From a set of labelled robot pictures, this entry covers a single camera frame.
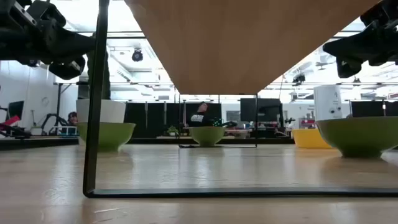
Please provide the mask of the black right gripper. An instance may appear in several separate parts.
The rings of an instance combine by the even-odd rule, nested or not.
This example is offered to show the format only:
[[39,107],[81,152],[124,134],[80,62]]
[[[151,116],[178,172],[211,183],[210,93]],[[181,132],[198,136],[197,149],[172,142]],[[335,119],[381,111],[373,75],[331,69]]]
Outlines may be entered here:
[[369,58],[370,66],[386,62],[398,65],[398,0],[380,0],[360,16],[366,26],[360,33],[327,42],[323,51],[336,58],[339,78],[349,78],[362,69],[362,60]]

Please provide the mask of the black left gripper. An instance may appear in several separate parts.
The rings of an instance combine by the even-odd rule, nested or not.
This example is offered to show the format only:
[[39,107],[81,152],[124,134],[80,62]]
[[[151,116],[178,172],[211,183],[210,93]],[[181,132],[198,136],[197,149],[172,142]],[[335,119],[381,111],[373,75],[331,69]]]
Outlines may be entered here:
[[0,60],[76,59],[51,63],[49,71],[63,80],[80,76],[83,54],[95,48],[95,38],[62,30],[66,19],[50,0],[0,0]]

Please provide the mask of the green bowl with floral inside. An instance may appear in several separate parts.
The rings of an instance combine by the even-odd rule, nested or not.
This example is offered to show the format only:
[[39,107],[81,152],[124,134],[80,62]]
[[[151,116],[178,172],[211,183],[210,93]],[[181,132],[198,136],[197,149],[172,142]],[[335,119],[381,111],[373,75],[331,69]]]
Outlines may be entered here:
[[220,142],[226,128],[217,126],[201,126],[189,128],[191,138],[201,147],[213,147]]
[[117,152],[132,137],[134,123],[100,122],[97,152]]
[[379,158],[398,146],[398,116],[318,120],[322,139],[345,158]]

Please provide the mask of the yellow plastic mini bowl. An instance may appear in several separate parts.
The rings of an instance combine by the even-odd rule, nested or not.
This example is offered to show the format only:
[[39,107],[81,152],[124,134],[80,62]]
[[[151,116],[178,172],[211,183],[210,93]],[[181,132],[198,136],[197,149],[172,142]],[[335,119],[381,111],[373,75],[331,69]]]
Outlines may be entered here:
[[292,135],[295,141],[295,145],[299,148],[306,148],[306,149],[331,148],[331,146],[323,140],[318,129],[293,129]]

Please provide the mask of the white cylindrical appliance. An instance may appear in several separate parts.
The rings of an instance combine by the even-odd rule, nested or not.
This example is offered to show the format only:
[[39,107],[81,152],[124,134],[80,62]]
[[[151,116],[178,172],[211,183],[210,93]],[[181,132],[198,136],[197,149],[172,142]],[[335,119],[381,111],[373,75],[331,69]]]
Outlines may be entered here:
[[313,90],[316,121],[343,117],[340,86],[321,85]]

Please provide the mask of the black partition panels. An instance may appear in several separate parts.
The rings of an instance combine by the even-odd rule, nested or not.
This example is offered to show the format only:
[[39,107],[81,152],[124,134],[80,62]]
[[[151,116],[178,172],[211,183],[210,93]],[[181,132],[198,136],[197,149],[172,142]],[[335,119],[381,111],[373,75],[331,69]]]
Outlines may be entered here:
[[125,123],[134,123],[133,138],[165,136],[168,130],[180,130],[188,125],[199,103],[127,103]]
[[353,117],[398,116],[398,101],[352,101]]

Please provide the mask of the white plant pot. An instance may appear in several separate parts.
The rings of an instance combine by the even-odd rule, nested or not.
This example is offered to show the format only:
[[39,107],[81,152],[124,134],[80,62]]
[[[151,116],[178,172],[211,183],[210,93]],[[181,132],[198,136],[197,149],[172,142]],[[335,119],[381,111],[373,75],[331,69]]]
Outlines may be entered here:
[[[76,100],[77,118],[80,123],[88,122],[89,99]],[[123,123],[126,104],[120,101],[101,100],[100,122]]]

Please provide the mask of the red object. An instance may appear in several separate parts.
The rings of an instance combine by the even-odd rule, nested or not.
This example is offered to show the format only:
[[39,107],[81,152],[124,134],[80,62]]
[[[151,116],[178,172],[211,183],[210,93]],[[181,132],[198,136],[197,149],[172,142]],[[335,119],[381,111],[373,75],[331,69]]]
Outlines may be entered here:
[[11,118],[8,118],[3,123],[0,123],[0,131],[4,131],[4,130],[10,128],[12,124],[17,123],[20,120],[21,119],[18,116],[13,116]]

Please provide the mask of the black table edge rail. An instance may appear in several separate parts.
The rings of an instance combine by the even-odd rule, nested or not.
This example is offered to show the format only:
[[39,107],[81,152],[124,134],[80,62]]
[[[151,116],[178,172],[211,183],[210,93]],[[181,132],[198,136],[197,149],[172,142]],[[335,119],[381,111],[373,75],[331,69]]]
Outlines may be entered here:
[[[132,138],[127,144],[196,144],[191,138]],[[218,142],[221,145],[259,145],[259,144],[295,144],[290,138],[267,139],[227,139]],[[78,138],[44,138],[44,139],[0,139],[0,151],[31,149],[39,147],[57,147],[79,145]]]

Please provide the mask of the wooden shelf with black frame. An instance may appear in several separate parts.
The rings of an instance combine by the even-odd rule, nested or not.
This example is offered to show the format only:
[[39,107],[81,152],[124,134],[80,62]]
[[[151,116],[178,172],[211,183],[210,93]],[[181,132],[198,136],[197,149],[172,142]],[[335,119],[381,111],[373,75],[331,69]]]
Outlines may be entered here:
[[[254,95],[381,0],[125,0],[183,95]],[[97,189],[109,0],[99,0],[83,195],[88,198],[398,197],[398,189]]]

